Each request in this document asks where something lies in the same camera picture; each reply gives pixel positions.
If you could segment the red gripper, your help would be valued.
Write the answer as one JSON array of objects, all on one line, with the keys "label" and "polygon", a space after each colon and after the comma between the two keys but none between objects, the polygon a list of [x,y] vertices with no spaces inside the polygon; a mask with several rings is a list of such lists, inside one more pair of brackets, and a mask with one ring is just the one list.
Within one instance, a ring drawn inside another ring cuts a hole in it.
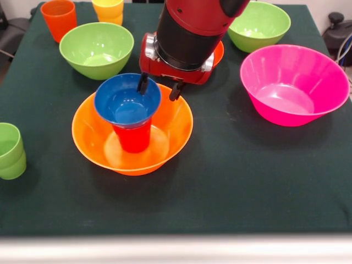
[{"label": "red gripper", "polygon": [[164,62],[158,55],[155,49],[156,33],[146,33],[142,40],[141,52],[139,58],[141,73],[140,80],[137,85],[137,92],[144,95],[149,85],[149,75],[168,77],[176,82],[170,92],[169,99],[171,101],[177,100],[185,83],[202,85],[210,77],[215,67],[215,53],[213,52],[209,58],[204,62],[201,68],[194,71],[184,71],[174,68]]}]

